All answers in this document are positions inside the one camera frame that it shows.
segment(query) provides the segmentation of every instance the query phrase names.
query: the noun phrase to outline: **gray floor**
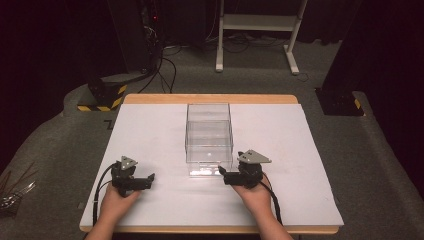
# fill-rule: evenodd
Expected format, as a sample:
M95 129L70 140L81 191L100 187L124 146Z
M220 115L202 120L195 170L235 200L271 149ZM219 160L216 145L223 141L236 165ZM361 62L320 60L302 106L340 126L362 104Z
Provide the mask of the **gray floor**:
M226 47L233 51L241 48L230 44ZM272 93L298 98L345 221L335 235L304 235L302 239L424 239L423 201L387 144L366 96L354 93L366 116L325 116L321 111L314 88L322 85L338 47L339 44L297 43L294 54L302 72L298 76L291 75L281 45L225 52L222 73L214 71L214 51L183 48L170 55L178 50L173 48L167 49L165 55L178 70L174 93ZM161 73L168 81L172 71L171 65L164 62ZM146 83L143 80L130 84L126 94L137 92ZM34 131L6 169L12 171L9 183L13 183L35 162L30 172L37 173L17 188L33 180L37 186L24 196L16 217L0 219L0 239L83 238L79 221L111 135L105 120L115 120L118 114L78 112L76 104L85 89L81 86L66 96L63 112ZM144 92L162 92L160 79L154 79ZM249 238L151 234L138 237Z

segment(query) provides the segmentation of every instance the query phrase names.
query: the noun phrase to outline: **shelf leg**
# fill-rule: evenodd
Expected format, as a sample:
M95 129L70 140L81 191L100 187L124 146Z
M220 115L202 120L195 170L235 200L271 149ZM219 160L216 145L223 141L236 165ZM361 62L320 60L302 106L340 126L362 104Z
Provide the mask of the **shelf leg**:
M224 36L224 0L221 0L221 10L219 15L219 33L218 33L218 48L216 51L216 72L224 70L224 50L222 41Z
M297 33L299 32L300 24L302 23L302 19L303 19L303 13L305 12L307 3L308 3L308 0L302 0L302 3L300 4L299 12L297 13L296 22L294 23L293 32L290 36L289 45L284 45L284 53L287 56L287 60L290 65L290 70L293 75L299 74L299 68L297 67L296 61L294 60L294 56L293 56L293 47L294 47L294 43L296 42Z

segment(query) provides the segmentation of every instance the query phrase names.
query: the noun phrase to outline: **yellow and black hazard tape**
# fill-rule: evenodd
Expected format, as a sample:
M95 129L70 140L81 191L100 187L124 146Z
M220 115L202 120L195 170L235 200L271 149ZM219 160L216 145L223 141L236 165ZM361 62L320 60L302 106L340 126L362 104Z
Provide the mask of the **yellow and black hazard tape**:
M362 116L365 116L365 112L364 112L364 110L362 109L362 107L361 107L361 103L358 101L358 99L356 99L356 98L355 98L354 103L355 103L356 108L357 108L360 112L362 112L362 113L363 113L363 115L362 115Z
M122 102L124 92L127 89L127 85L120 87L117 91L117 94L111 97L111 103L108 105L101 104L78 104L77 108L82 112L91 112L91 111L114 111L118 108L119 104Z

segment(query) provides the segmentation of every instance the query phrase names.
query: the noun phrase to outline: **transparent container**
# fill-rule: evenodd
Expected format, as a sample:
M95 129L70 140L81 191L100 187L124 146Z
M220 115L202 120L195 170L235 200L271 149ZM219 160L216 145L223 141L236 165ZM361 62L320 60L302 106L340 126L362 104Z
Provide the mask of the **transparent container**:
M228 103L187 105L186 162L191 177L220 176L231 169L233 136Z

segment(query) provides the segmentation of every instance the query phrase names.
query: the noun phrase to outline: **hand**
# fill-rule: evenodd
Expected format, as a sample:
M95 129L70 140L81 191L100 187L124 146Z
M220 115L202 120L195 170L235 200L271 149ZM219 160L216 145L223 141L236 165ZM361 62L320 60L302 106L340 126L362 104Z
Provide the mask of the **hand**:
M112 221L113 224L118 221L128 212L131 206L135 203L140 196L141 191L134 191L126 198L119 195L118 189L108 184L106 194L103 198L100 207L99 221L107 220Z
M270 183L266 177L262 178L262 182L270 187ZM243 186L232 187L241 197L244 205L253 216L256 217L258 214L272 214L271 195L264 186L258 184L252 189L246 189Z
M268 187L271 186L267 177L262 178L262 182ZM264 186L258 184L252 189L243 186L232 187L255 218L262 240L292 240L284 226L274 217L271 210L271 194Z
M112 239L115 225L128 212L135 203L141 191L134 191L128 197L119 195L118 189L108 184L106 194L100 207L100 217L93 229L89 232L86 240Z

